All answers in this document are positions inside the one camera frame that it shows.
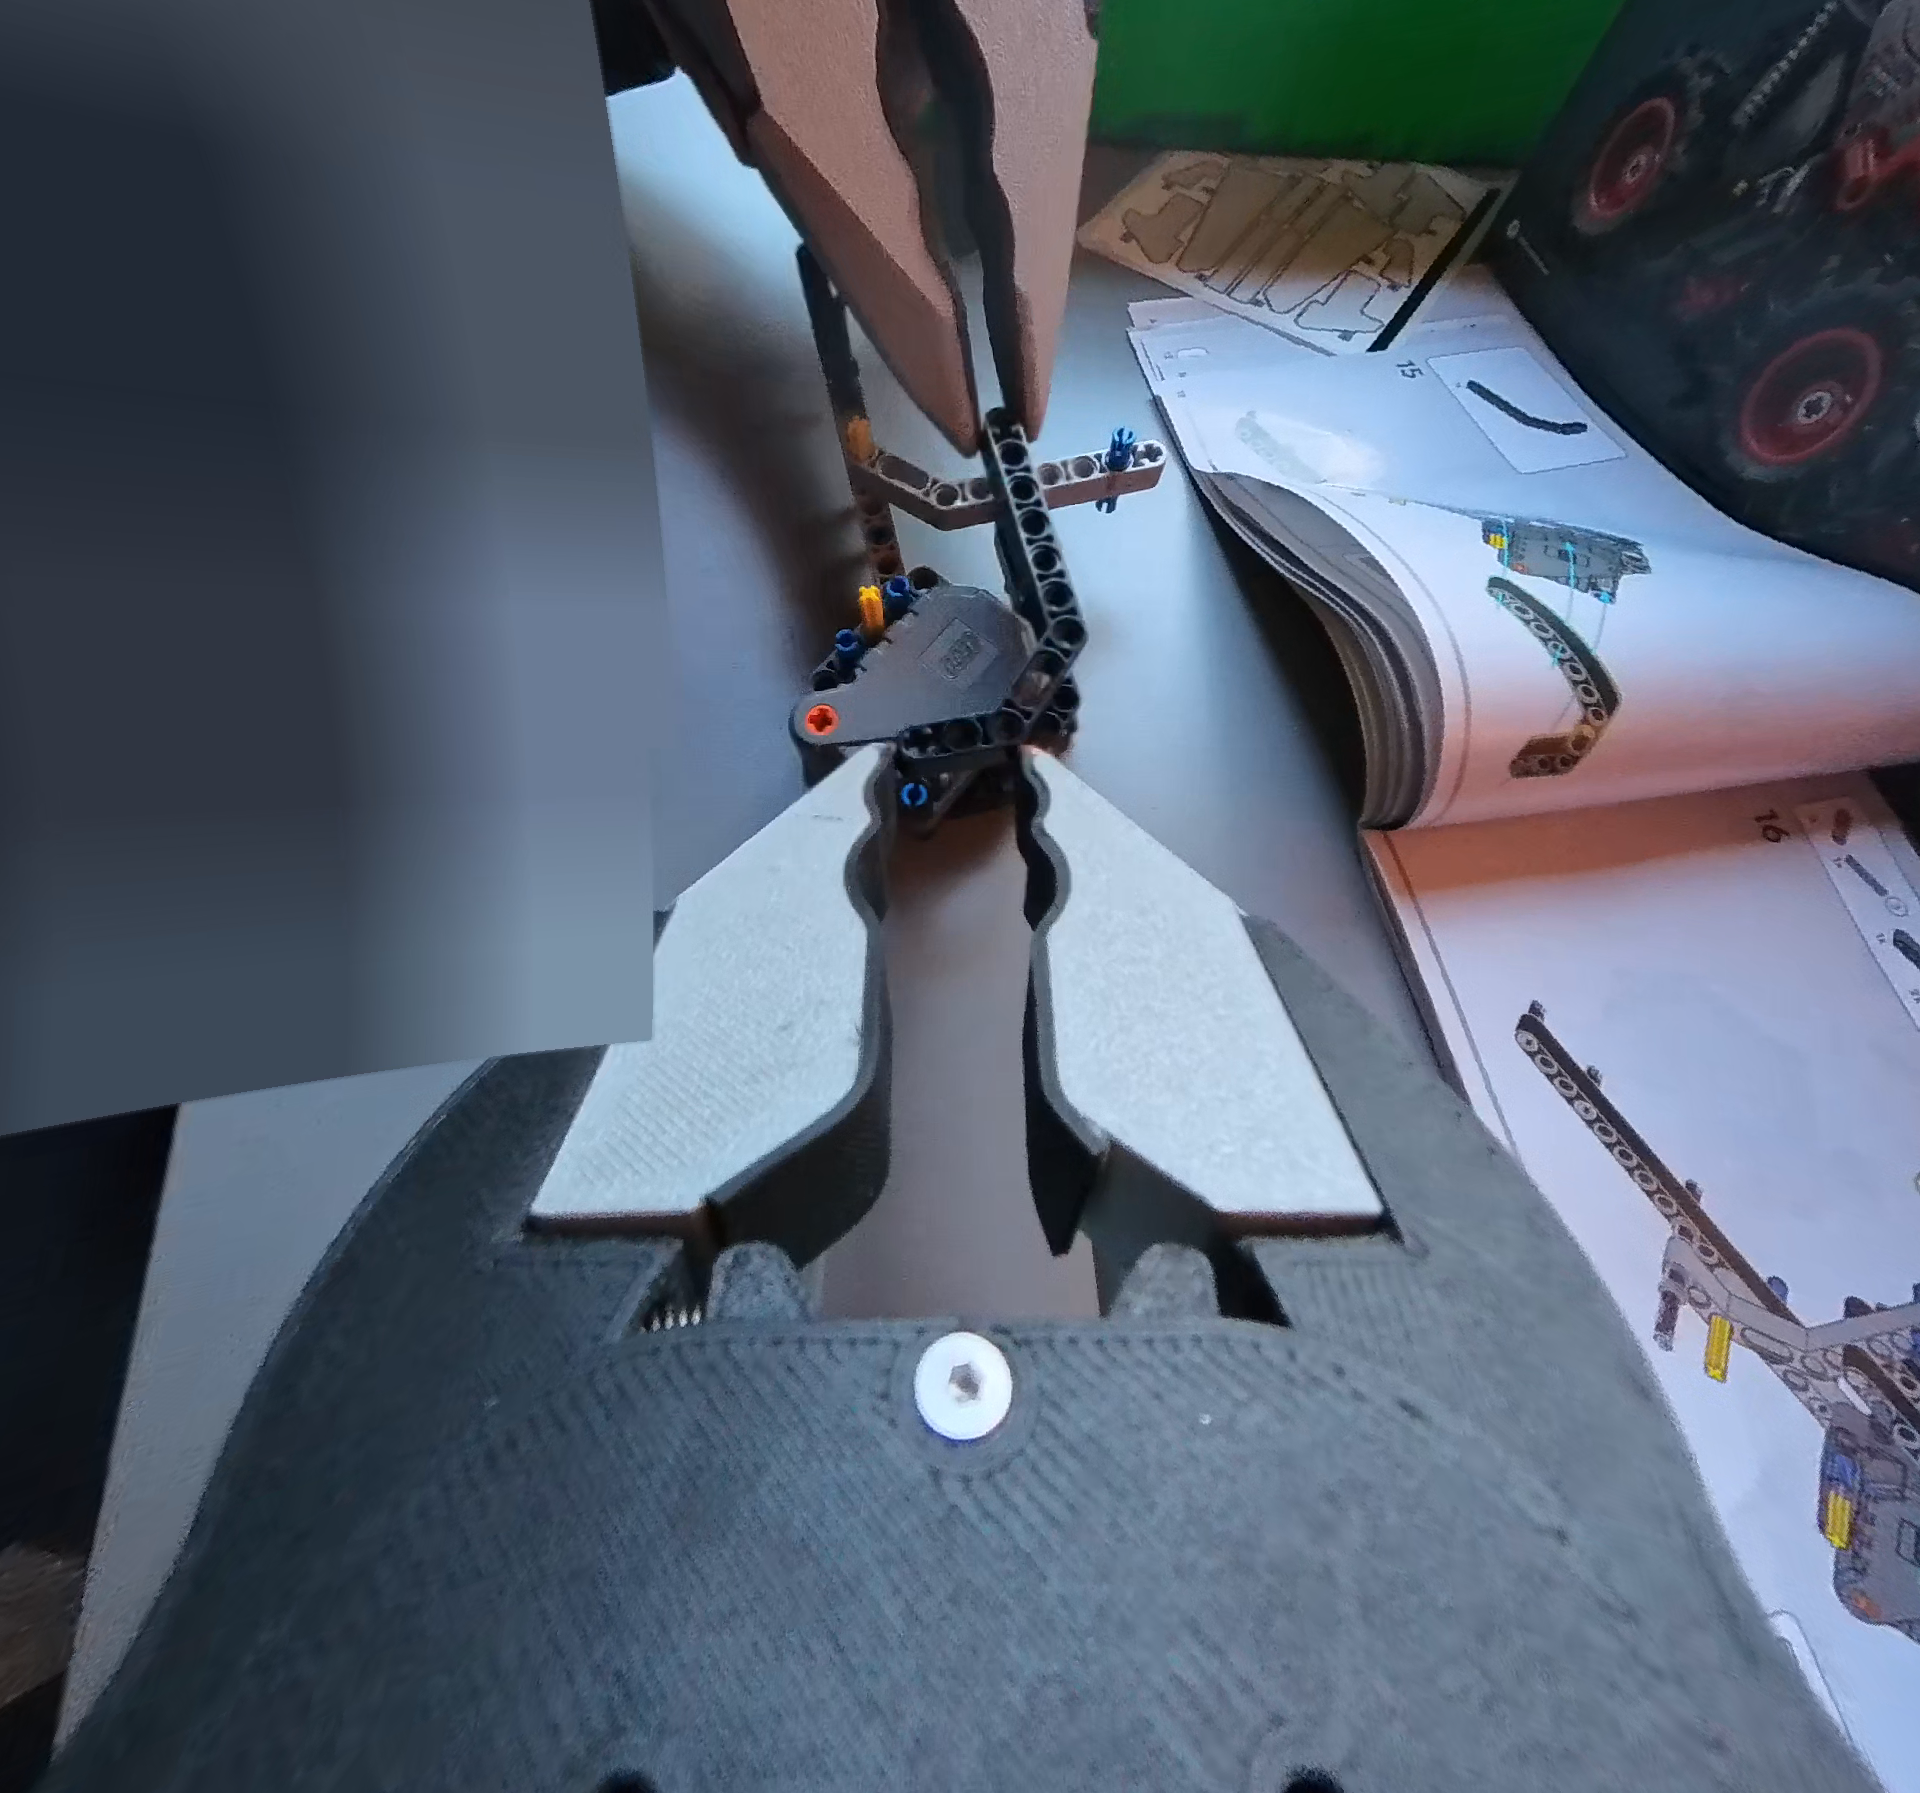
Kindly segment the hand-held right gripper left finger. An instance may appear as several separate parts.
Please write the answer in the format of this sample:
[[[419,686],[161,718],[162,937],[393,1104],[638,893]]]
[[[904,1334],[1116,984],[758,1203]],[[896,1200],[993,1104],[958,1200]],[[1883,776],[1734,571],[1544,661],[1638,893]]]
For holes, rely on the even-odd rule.
[[[658,937],[654,1036],[610,1045],[538,1230],[851,1230],[888,1175],[880,746],[695,878]]]

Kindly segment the green plastic bin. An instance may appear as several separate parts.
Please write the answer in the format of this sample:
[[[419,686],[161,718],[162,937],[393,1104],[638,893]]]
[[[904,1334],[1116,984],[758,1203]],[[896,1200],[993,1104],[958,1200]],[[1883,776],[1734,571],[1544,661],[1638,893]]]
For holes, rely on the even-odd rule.
[[[1100,0],[1113,148],[1520,163],[1625,0]]]

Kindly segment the grey lego chassis assembly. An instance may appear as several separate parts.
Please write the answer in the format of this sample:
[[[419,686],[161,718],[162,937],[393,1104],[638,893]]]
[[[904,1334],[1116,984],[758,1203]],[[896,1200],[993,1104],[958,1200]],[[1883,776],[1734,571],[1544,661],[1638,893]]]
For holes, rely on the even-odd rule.
[[[798,245],[795,261],[851,481],[851,513],[866,548],[866,575],[855,589],[855,623],[837,632],[788,727],[806,782],[818,782],[851,752],[880,746],[896,758],[896,794],[912,828],[936,828],[973,780],[1011,766],[1021,746],[1063,752],[1076,717],[1070,737],[1050,743],[1006,746],[993,738],[1011,676],[1029,650],[1026,629],[1006,601],[1006,580],[1002,592],[992,592],[945,580],[927,563],[905,563],[896,527],[896,513],[905,513],[943,534],[993,534],[988,468],[965,481],[943,481],[874,440],[851,352],[851,310],[806,245]],[[1120,497],[1147,493],[1166,475],[1166,444],[1133,428],[1116,428],[1107,449],[1066,461],[1038,461],[1029,449],[1029,461],[1038,465],[1050,515],[1072,506],[1116,507]]]

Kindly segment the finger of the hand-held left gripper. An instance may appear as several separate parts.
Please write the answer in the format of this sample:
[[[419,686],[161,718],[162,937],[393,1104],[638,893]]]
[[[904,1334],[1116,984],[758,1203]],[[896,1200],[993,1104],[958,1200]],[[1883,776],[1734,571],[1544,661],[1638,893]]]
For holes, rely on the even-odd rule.
[[[880,94],[880,0],[723,5],[754,89],[754,167],[905,399],[958,452],[973,452],[965,326],[927,245],[917,177]]]
[[[1038,432],[1070,310],[1096,32],[1088,0],[917,0],[1006,413]]]

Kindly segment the beige sticker sheet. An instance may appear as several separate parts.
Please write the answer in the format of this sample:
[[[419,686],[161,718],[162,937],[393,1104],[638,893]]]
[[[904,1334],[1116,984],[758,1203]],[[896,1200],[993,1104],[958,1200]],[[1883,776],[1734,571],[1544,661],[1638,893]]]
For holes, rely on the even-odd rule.
[[[1412,159],[1166,149],[1076,245],[1153,286],[1129,322],[1162,364],[1345,359],[1490,310],[1471,258],[1512,187]]]

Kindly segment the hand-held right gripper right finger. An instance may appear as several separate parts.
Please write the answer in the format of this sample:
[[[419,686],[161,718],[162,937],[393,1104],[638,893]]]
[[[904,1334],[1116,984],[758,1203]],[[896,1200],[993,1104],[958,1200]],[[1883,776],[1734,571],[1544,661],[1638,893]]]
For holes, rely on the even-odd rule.
[[[1341,1237],[1385,1200],[1237,900],[1058,755],[1018,770],[1045,1237]]]

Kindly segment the lego instruction booklet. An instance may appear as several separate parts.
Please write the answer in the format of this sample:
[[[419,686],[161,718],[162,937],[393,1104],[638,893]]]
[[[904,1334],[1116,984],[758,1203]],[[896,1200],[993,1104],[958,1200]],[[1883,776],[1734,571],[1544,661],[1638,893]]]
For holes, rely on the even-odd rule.
[[[1708,507],[1512,305],[1327,359],[1133,301],[1327,623],[1451,1082],[1638,1329],[1849,1744],[1918,1790],[1918,592]]]

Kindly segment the dark monster truck lego box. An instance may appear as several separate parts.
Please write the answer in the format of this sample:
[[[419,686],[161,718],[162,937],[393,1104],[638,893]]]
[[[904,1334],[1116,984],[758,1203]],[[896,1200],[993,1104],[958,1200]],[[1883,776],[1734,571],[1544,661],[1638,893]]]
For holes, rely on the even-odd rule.
[[[1918,0],[1625,0],[1486,261],[1708,506],[1918,589]]]

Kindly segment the black bent lego beam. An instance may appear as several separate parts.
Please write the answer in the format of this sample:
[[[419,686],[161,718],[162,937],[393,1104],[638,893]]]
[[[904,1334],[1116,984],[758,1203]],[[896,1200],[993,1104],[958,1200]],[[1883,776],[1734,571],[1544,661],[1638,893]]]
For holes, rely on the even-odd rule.
[[[1006,601],[1029,648],[993,717],[993,738],[1006,746],[1050,743],[1070,737],[1076,717],[1070,676],[1086,648],[1086,620],[1029,457],[1029,438],[1006,407],[981,417],[981,461],[993,497],[993,548]]]

